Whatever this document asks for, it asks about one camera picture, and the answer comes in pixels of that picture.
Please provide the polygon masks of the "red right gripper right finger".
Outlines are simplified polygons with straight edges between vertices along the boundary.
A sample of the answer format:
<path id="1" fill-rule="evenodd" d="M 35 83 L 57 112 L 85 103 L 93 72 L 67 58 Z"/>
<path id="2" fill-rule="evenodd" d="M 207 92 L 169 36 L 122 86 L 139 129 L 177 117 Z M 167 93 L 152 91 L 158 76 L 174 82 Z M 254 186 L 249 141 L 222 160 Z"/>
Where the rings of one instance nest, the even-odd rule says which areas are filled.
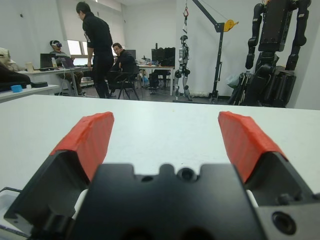
<path id="1" fill-rule="evenodd" d="M 314 203 L 311 188 L 251 117 L 221 111 L 218 123 L 228 159 L 259 206 Z"/>

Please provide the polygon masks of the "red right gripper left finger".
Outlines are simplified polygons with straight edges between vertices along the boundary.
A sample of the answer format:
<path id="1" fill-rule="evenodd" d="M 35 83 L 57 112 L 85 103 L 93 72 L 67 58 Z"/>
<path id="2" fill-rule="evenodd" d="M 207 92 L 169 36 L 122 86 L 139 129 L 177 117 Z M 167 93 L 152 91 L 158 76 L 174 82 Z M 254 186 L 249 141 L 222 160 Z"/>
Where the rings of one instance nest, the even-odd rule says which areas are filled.
<path id="1" fill-rule="evenodd" d="M 110 111 L 82 117 L 57 143 L 5 212 L 17 228 L 64 228 L 107 156 L 115 123 Z"/>

